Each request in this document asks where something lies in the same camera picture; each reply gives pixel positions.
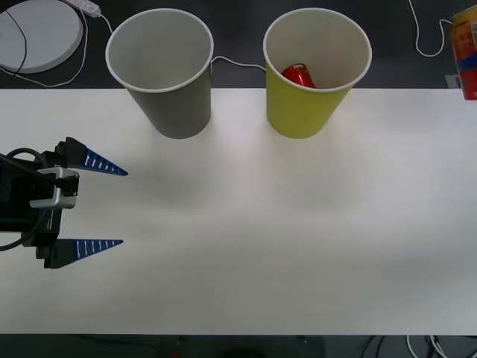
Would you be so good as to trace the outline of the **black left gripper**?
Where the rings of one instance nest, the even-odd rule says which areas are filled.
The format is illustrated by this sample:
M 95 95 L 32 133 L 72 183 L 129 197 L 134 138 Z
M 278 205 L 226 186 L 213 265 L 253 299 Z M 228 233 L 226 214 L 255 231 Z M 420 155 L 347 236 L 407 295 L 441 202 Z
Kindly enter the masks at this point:
M 1 155 L 1 231 L 19 233 L 10 247 L 37 247 L 45 269 L 60 269 L 115 248 L 120 239 L 58 239 L 62 193 L 54 182 L 67 168 L 127 176 L 128 172 L 82 142 L 66 137 L 55 151 L 13 150 Z

